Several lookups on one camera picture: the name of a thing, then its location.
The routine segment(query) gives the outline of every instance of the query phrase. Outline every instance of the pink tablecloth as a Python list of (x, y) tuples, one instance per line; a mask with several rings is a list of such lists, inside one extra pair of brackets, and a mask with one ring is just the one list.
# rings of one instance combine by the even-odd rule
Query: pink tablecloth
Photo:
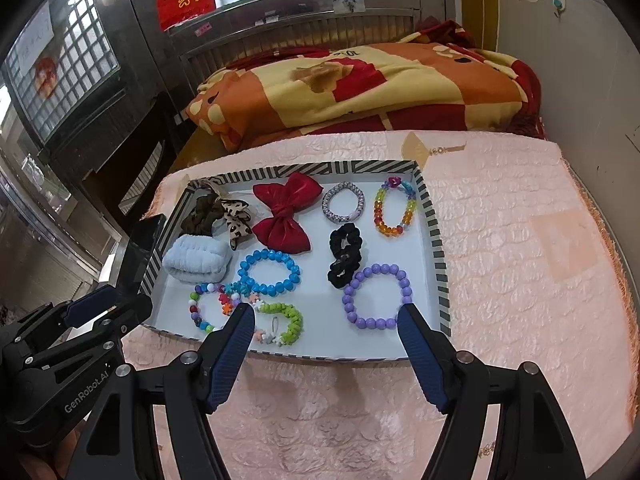
[[(427, 158), (427, 148), (440, 146), (465, 149)], [(487, 364), (537, 362), (587, 474), (596, 470), (630, 432), (636, 341), (606, 245), (555, 144), (477, 132), (300, 137), (168, 176), (151, 212), (169, 215), (192, 178), (362, 158), (424, 165), (447, 259), (453, 344)], [(124, 345), (137, 368), (194, 348), (144, 328)], [(488, 472), (497, 413), (489, 412), (475, 478)], [(161, 409), (158, 415), (166, 477), (177, 479)], [(406, 363), (259, 356), (245, 359), (230, 399), (210, 418), (231, 477), (251, 480), (415, 480), (443, 420)]]

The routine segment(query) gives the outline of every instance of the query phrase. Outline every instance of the metal bolt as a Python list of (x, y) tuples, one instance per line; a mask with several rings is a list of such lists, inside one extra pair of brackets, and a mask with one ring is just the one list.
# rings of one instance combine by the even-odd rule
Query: metal bolt
[(474, 355), (466, 350), (459, 350), (456, 352), (456, 359), (465, 365), (468, 365), (474, 360)]
[(522, 364), (522, 368), (524, 368), (524, 371), (526, 371), (526, 373), (530, 375), (535, 375), (540, 371), (538, 365), (532, 363), (531, 361), (524, 361)]
[(131, 371), (131, 367), (129, 365), (120, 365), (116, 368), (116, 375), (118, 377), (124, 377), (125, 375), (129, 375)]
[(183, 365), (190, 365), (198, 360), (198, 353), (193, 350), (189, 350), (180, 356), (180, 362)]

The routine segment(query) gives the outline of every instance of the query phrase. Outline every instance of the purple beaded bracelet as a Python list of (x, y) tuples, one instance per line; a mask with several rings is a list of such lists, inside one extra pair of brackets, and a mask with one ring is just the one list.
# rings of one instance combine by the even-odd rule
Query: purple beaded bracelet
[(360, 329), (377, 328), (379, 330), (384, 330), (385, 328), (395, 328), (396, 319), (394, 317), (390, 317), (389, 319), (382, 319), (381, 317), (378, 319), (373, 319), (372, 317), (364, 319), (356, 314), (356, 307), (353, 304), (353, 297), (356, 294), (356, 289), (359, 288), (364, 280), (370, 278), (374, 274), (393, 274), (398, 279), (398, 285), (400, 286), (400, 289), (402, 289), (402, 304), (413, 302), (411, 299), (413, 291), (409, 286), (410, 282), (404, 270), (400, 269), (396, 264), (373, 264), (370, 267), (366, 267), (365, 269), (356, 272), (351, 283), (343, 289), (344, 296), (342, 297), (342, 304), (344, 305), (344, 311), (347, 313), (347, 320), (354, 323)]

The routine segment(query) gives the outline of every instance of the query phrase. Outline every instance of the bracelet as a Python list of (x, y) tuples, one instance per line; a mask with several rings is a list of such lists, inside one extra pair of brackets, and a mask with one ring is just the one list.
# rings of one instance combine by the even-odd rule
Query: bracelet
[[(329, 201), (336, 195), (340, 193), (343, 189), (349, 189), (353, 191), (353, 193), (358, 197), (358, 206), (353, 213), (348, 216), (340, 216), (335, 213), (332, 213), (329, 210)], [(362, 190), (352, 184), (351, 182), (341, 182), (337, 184), (335, 187), (332, 187), (329, 191), (327, 191), (322, 197), (322, 212), (324, 216), (326, 216), (331, 222), (336, 224), (342, 224), (344, 222), (353, 222), (356, 218), (358, 218), (362, 212), (364, 211), (364, 193)]]
[[(249, 268), (260, 260), (273, 260), (278, 263), (282, 263), (290, 270), (289, 277), (286, 280), (275, 283), (274, 285), (256, 282), (249, 276)], [(253, 291), (274, 297), (278, 294), (282, 294), (286, 290), (293, 290), (295, 285), (300, 283), (300, 267), (296, 265), (291, 256), (286, 253), (282, 253), (282, 251), (263, 249), (261, 251), (254, 251), (253, 254), (249, 254), (242, 262), (240, 262), (238, 276), (240, 276), (239, 281), (225, 285), (224, 293), (227, 296), (235, 292), (243, 296), (247, 296), (251, 291)]]
[[(204, 330), (204, 332), (206, 332), (207, 334), (209, 332), (213, 332), (213, 329), (215, 329), (215, 327), (208, 321), (204, 321), (202, 319), (198, 301), (200, 300), (200, 297), (207, 292), (222, 292), (223, 290), (224, 285), (220, 283), (201, 283), (199, 285), (196, 285), (195, 291), (189, 294), (189, 312), (191, 313), (191, 319), (193, 319), (193, 322), (199, 329)], [(238, 302), (234, 306), (238, 306), (239, 303), (240, 296), (238, 295)]]
[(353, 304), (353, 297), (356, 295), (356, 290), (360, 287), (360, 285), (366, 280), (370, 278), (374, 274), (393, 274), (398, 279), (398, 285), (400, 286), (402, 293), (402, 303), (411, 303), (411, 295), (413, 291), (411, 290), (409, 279), (406, 276), (406, 272), (400, 269), (396, 264), (388, 265), (388, 264), (373, 264), (370, 267), (366, 267), (361, 272), (356, 272), (356, 275), (351, 280), (351, 283), (344, 288), (344, 296), (342, 297), (342, 303), (344, 305), (344, 311), (347, 313), (347, 320), (351, 323), (354, 323), (358, 328), (378, 328), (380, 330), (384, 330), (385, 328), (395, 328), (396, 327), (396, 318), (390, 317), (389, 319), (378, 318), (374, 319), (369, 317), (364, 319), (363, 317), (359, 317), (356, 314), (356, 307)]
[[(402, 189), (406, 193), (407, 202), (406, 209), (404, 210), (404, 216), (402, 216), (402, 222), (399, 223), (396, 227), (389, 227), (386, 225), (382, 219), (382, 203), (385, 199), (386, 190), (390, 187), (399, 187), (402, 185)], [(409, 227), (411, 223), (411, 218), (414, 215), (415, 210), (415, 190), (411, 184), (400, 179), (399, 176), (390, 176), (387, 180), (385, 180), (380, 186), (378, 193), (376, 195), (376, 201), (373, 203), (373, 221), (380, 231), (385, 236), (398, 236), (404, 232), (405, 229)]]
[[(342, 246), (344, 240), (348, 243), (345, 247)], [(343, 288), (353, 278), (362, 260), (361, 247), (360, 231), (353, 223), (345, 224), (331, 233), (329, 248), (335, 261), (329, 267), (327, 279), (335, 288)]]
[(276, 336), (278, 332), (278, 318), (275, 316), (271, 321), (271, 333), (266, 333), (263, 329), (256, 329), (254, 332), (254, 340), (260, 343), (272, 343), (278, 338), (278, 346), (293, 345), (300, 337), (300, 331), (302, 330), (302, 314), (293, 305), (284, 303), (262, 303), (256, 301), (254, 303), (256, 312), (263, 314), (284, 314), (289, 319), (289, 326), (287, 326), (286, 332)]

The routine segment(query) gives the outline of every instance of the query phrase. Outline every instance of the wooden chair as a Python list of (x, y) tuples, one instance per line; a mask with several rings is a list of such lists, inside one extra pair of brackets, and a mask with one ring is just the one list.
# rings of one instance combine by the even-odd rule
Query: wooden chair
[[(140, 124), (118, 147), (98, 171), (90, 171), (82, 184), (101, 210), (113, 218), (130, 235), (135, 223), (148, 210), (160, 181), (166, 176), (176, 158), (172, 142), (174, 107), (167, 94), (160, 94)], [(162, 153), (156, 170), (135, 204), (124, 214), (120, 203), (160, 142)]]

